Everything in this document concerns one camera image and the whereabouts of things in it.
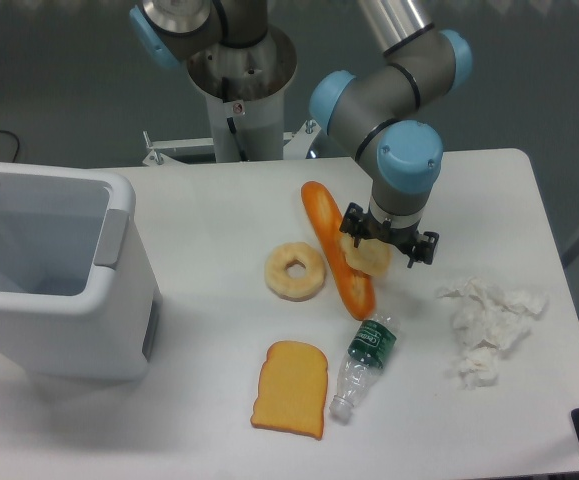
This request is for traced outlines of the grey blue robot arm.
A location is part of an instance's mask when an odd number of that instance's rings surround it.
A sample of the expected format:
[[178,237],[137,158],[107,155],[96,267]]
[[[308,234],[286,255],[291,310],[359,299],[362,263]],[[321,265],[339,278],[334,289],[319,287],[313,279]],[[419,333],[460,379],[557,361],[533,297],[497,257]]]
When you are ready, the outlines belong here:
[[[443,145],[415,113],[462,85],[473,57],[458,33],[436,29],[416,1],[363,1],[384,65],[359,78],[327,75],[309,112],[372,181],[367,208],[350,205],[337,231],[376,239],[411,263],[430,264],[438,236],[418,229],[437,180]],[[284,93],[297,69],[289,37],[264,1],[139,1],[130,22],[164,68],[185,67],[203,94],[219,162],[277,160],[284,146]]]

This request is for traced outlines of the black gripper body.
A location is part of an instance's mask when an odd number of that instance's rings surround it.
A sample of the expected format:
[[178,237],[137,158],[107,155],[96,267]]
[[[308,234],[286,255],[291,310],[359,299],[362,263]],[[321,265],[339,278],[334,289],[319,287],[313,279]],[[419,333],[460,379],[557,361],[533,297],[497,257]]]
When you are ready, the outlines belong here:
[[375,217],[371,210],[360,214],[356,247],[368,240],[379,240],[396,247],[401,253],[413,255],[419,247],[418,225],[422,218],[419,210],[411,215]]

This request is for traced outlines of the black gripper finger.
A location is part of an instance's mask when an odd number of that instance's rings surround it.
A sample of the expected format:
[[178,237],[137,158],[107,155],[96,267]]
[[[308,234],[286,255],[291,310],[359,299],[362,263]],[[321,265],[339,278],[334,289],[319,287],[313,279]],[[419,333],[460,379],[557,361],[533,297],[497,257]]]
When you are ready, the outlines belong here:
[[365,213],[356,203],[351,202],[343,215],[339,230],[352,239],[354,248],[358,248],[365,235]]
[[437,232],[425,231],[417,232],[412,237],[407,256],[409,258],[407,267],[412,268],[416,263],[432,265],[440,235]]

